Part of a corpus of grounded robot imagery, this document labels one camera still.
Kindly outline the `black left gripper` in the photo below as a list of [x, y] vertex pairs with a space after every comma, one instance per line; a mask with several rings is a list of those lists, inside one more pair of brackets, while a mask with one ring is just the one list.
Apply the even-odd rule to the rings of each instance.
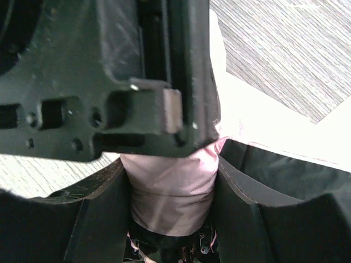
[[218, 139], [208, 1], [1, 1], [1, 152], [185, 157]]

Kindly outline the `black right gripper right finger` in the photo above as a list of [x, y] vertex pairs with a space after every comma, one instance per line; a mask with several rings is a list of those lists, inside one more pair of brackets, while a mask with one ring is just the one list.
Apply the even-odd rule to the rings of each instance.
[[221, 262], [350, 262], [350, 193], [302, 201], [221, 159], [213, 202]]

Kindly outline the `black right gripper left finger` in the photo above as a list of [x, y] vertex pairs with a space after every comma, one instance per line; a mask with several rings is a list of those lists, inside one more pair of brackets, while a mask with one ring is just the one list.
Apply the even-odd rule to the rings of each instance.
[[128, 221], [120, 160], [46, 198], [1, 191], [1, 262], [122, 262]]

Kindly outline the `pink and black umbrella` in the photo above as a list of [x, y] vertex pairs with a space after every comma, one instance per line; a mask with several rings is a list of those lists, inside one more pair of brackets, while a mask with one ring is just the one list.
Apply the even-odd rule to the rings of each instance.
[[265, 186], [309, 199], [326, 191], [350, 190], [350, 158], [333, 156], [324, 146], [303, 144], [309, 121], [279, 106], [253, 100], [231, 101], [241, 91], [224, 78], [227, 54], [217, 15], [210, 11], [210, 56], [221, 116], [215, 120], [216, 142], [185, 158], [122, 154], [130, 180], [131, 245], [144, 262], [186, 262], [185, 252], [200, 246], [191, 262], [214, 262], [218, 232], [210, 207], [219, 157], [232, 157], [236, 168]]

